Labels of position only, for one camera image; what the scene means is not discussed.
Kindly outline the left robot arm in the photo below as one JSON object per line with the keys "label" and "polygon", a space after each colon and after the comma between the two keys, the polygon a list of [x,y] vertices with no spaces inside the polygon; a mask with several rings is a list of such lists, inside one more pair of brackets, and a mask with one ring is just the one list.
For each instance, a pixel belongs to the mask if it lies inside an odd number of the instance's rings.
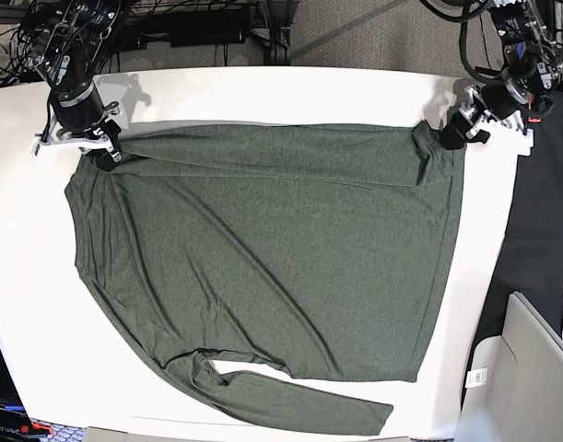
{"label": "left robot arm", "polygon": [[[479,73],[467,58],[468,23],[484,12],[490,14],[506,53],[504,66],[492,75]],[[443,147],[458,150],[469,143],[486,143],[489,123],[530,135],[532,125],[553,110],[550,94],[563,75],[557,43],[548,37],[535,3],[480,1],[476,8],[466,3],[459,17],[447,19],[461,24],[461,61],[476,83],[464,89],[466,98],[441,130]]]}

